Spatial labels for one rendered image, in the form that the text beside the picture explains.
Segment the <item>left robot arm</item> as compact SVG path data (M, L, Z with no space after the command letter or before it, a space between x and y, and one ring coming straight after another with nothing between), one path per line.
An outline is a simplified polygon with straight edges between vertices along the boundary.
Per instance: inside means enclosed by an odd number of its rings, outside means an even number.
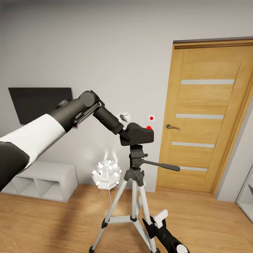
M0 191L18 174L29 168L45 151L60 140L72 127L77 127L91 114L115 135L128 141L121 120L130 122L129 113L115 116L94 91L85 91L78 98L62 101L31 123L0 138Z

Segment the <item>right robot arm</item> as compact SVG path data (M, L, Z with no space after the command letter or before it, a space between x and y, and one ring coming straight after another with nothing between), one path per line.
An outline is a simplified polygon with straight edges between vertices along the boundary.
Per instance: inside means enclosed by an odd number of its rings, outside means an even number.
M167 216L168 211L163 209L154 217L150 217L152 222L151 225L149 225L145 219L142 218L150 239L157 236L160 242L167 249L168 253L189 253L187 247L183 245L177 238L173 237L167 230L165 220Z

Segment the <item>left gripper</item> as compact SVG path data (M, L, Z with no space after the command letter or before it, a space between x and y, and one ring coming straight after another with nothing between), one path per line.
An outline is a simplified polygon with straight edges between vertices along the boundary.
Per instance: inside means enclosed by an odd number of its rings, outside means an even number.
M130 137L123 130L124 125L120 123L120 121L109 112L107 116L100 121L108 130L112 131L115 135L119 134L128 141L130 141Z

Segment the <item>digital camera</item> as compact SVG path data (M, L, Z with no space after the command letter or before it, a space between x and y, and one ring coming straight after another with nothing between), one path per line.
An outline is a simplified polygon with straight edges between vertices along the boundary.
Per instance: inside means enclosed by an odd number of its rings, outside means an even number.
M128 141L120 135L121 146L131 146L154 142L154 130L151 128L151 126L143 128L137 123L129 123L124 131L131 140Z

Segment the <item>camera tripod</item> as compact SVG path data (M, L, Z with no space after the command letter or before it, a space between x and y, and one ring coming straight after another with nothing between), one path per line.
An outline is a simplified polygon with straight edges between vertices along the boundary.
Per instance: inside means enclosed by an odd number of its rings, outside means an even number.
M125 222L132 222L135 225L138 232L141 234L143 240L146 242L147 246L151 250L151 253L160 253L160 250L158 248L156 248L154 238L150 239L149 235L146 233L146 231L144 230L144 228L142 227L142 225L140 224L140 222L137 219L137 216L139 214L139 211L140 211L140 208L142 205L143 211L144 211L144 216L145 216L145 221L149 225L152 224L152 222L150 220L148 204L147 204L147 199L146 199L145 190L144 190L144 183L143 183L144 170L141 172L140 166L143 163L147 163L147 164L160 166L162 168L170 169L170 170L174 170L174 171L180 171L180 167L170 165L170 164L165 164L165 163L155 163L152 161L146 161L143 158L147 157L148 154L144 154L142 148L143 148L143 146L140 144L130 146L130 155L129 155L130 168L129 168L129 170L127 170L127 172L124 176L124 180L118 190L118 193L116 194L116 197L115 197L113 203L111 204L110 210L109 210L106 218L104 218L104 220L102 222L102 228L98 234L98 237L97 237L94 245L91 246L89 249L89 253L94 253L95 247L96 247L96 245L103 233L103 230L105 229L105 227L107 227L108 224L125 223ZM123 189L125 188L128 180L129 180L129 178L132 178L132 213L131 213L131 215L128 215L128 216L125 215L125 216L111 217L112 212L113 212L113 210L114 210L114 208L115 208L115 206L116 206L116 204L123 192ZM137 190L140 191L140 197L139 197L138 201L137 201Z

